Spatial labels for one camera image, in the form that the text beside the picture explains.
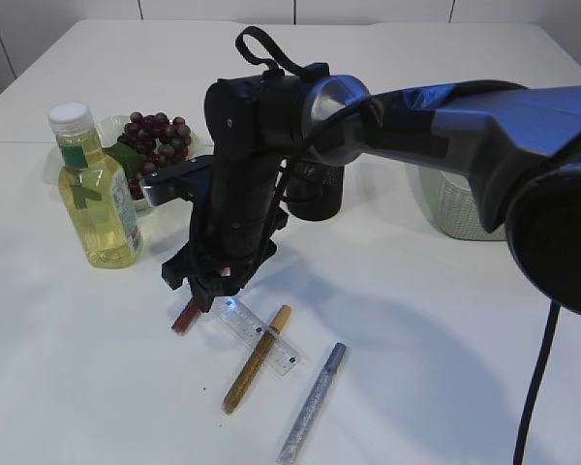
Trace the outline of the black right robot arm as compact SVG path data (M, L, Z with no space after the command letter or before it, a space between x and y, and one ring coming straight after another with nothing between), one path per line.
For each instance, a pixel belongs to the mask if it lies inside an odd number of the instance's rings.
M214 153L171 181L194 203L190 238L162 266L201 310L273 255L298 162L372 154L465 177L479 223L503 228L527 279L581 315L581 86L476 80L371 94L356 78L221 79L205 94Z

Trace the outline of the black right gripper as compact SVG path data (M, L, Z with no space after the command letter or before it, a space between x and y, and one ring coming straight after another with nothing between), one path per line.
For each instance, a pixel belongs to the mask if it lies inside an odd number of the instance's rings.
M189 240L162 264L162 278L176 290L187 281L192 301L208 313L217 296L236 295L251 265L272 204L280 159L268 154L237 164L214 157L207 198L192 202Z

